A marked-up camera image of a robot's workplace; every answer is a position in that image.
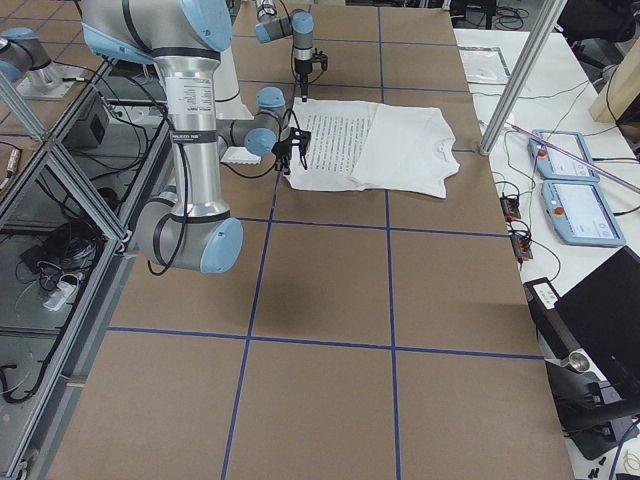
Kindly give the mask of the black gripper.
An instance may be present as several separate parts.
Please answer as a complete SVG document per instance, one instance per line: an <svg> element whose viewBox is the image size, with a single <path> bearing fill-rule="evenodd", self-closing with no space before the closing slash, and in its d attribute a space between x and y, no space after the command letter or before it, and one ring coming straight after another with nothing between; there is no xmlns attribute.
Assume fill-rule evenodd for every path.
<svg viewBox="0 0 640 480"><path fill-rule="evenodd" d="M294 72L297 75L301 88L301 101L308 100L309 77L313 72L313 66L319 64L322 71L328 69L328 56L317 48L293 49Z"/></svg>
<svg viewBox="0 0 640 480"><path fill-rule="evenodd" d="M293 149L298 149L300 163L307 170L306 154L311 141L311 132L299 128L290 127L286 139L277 141L273 146L275 155L275 170L282 173L290 173L290 163L293 157Z"/></svg>

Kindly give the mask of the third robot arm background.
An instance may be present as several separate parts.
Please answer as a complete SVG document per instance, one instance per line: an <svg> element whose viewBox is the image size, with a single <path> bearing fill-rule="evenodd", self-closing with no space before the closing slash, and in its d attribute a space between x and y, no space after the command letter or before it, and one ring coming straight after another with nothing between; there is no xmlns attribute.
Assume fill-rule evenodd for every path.
<svg viewBox="0 0 640 480"><path fill-rule="evenodd" d="M53 62L39 37L27 27L1 32L1 72L30 100L62 100L75 83L74 74L65 81L65 67Z"/></svg>

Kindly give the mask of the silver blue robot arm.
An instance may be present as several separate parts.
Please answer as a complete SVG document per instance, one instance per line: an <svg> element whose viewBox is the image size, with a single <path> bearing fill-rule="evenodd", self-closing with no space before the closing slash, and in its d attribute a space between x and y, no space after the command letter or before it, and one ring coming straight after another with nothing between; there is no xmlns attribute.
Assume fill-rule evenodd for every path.
<svg viewBox="0 0 640 480"><path fill-rule="evenodd" d="M300 89L300 98L305 103L309 98L310 76L314 66L321 69L318 77L328 70L329 57L314 46L314 18L304 9L289 10L280 2L285 14L279 15L274 1L255 1L257 24L255 35L260 43L291 38L290 63L293 79Z"/></svg>
<svg viewBox="0 0 640 480"><path fill-rule="evenodd" d="M156 68L166 96L175 180L138 216L137 244L149 264L224 273L244 238L222 198L221 159L230 147L274 154L288 172L292 152L306 154L311 134L289 123L282 92L264 88L252 119L216 118L214 72L232 41L224 1L86 1L82 27L96 54Z"/></svg>

